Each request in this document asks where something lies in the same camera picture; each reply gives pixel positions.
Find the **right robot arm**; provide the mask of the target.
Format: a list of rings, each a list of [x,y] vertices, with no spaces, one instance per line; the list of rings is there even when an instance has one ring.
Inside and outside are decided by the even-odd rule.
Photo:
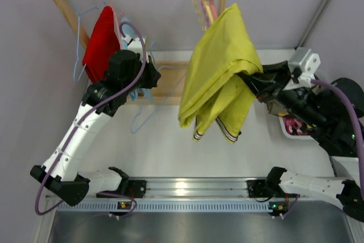
[[[264,190],[273,197],[308,196],[342,210],[363,221],[363,89],[352,79],[342,77],[327,83],[313,79],[312,87],[287,90],[297,84],[303,70],[290,68],[284,61],[265,65],[263,72],[238,76],[262,103],[277,102],[305,124],[305,131],[326,151],[342,177],[319,178],[273,167],[264,180]]]

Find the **light blue trousers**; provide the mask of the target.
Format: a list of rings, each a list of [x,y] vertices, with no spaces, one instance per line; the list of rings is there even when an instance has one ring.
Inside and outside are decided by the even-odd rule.
[[[139,60],[140,60],[140,62],[142,62],[143,58],[144,58],[142,42],[143,43],[146,42],[146,37],[142,36],[140,38],[140,36],[130,26],[130,23],[131,23],[131,19],[126,16],[123,16],[120,20],[120,25],[119,25],[120,36],[119,37],[120,37],[122,49],[130,50],[130,51],[140,54]],[[138,96],[141,94],[144,98],[149,100],[149,102],[153,102],[151,88],[142,87],[142,85],[144,84],[142,82],[143,76],[147,75],[147,69],[150,67],[150,60],[151,59],[147,55],[146,56],[146,67],[143,72],[143,75],[140,77],[140,79],[137,83],[137,86],[129,93],[129,96],[132,101],[136,101]]]

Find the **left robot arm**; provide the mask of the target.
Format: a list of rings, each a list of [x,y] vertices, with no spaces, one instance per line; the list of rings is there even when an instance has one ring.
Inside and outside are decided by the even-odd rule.
[[[97,134],[126,103],[129,93],[155,88],[160,77],[150,57],[130,50],[115,52],[102,79],[87,88],[73,124],[56,150],[43,164],[33,166],[30,175],[70,206],[92,194],[124,194],[129,177],[121,169],[109,167],[80,174],[78,168]]]

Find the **yellow-green trousers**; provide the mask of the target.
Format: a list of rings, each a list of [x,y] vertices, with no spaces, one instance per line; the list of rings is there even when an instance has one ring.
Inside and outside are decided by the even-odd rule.
[[[193,139],[199,141],[215,122],[225,139],[235,143],[255,100],[239,73],[250,76],[262,71],[242,13],[234,3],[193,50],[180,101],[180,127],[193,125]]]

